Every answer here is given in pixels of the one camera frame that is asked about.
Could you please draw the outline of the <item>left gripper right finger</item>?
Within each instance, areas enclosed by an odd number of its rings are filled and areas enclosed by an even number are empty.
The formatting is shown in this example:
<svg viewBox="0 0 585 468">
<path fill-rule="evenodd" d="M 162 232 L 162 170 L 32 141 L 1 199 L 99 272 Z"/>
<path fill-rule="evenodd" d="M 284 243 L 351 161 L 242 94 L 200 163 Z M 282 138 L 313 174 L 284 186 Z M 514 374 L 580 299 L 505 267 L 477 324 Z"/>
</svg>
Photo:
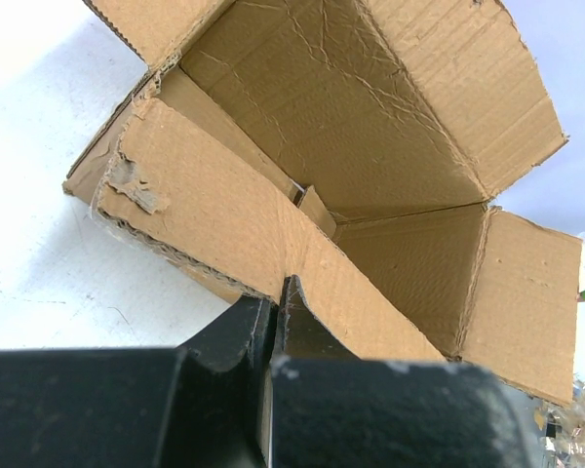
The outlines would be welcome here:
<svg viewBox="0 0 585 468">
<path fill-rule="evenodd" d="M 507 387 L 465 363 L 355 356 L 284 283 L 272 382 L 275 467 L 537 467 Z"/>
</svg>

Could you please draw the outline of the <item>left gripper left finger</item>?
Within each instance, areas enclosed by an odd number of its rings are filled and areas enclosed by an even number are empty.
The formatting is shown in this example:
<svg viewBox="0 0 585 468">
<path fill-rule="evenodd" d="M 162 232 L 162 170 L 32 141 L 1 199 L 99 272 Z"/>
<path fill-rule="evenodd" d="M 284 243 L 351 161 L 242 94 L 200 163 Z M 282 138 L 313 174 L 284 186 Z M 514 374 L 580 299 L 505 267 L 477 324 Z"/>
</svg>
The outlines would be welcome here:
<svg viewBox="0 0 585 468">
<path fill-rule="evenodd" d="M 275 305 L 176 347 L 0 351 L 0 467 L 263 467 Z"/>
</svg>

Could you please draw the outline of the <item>brown cardboard express box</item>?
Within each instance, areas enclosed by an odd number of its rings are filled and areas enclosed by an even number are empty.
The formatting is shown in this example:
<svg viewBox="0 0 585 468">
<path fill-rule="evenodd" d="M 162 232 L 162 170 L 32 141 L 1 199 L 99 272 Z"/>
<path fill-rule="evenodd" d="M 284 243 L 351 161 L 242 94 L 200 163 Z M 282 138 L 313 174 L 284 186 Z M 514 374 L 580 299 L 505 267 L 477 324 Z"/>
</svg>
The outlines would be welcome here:
<svg viewBox="0 0 585 468">
<path fill-rule="evenodd" d="M 63 188 L 217 295 L 296 277 L 362 358 L 572 399 L 578 238 L 494 198 L 565 143 L 499 1 L 93 1 L 146 64 Z"/>
</svg>

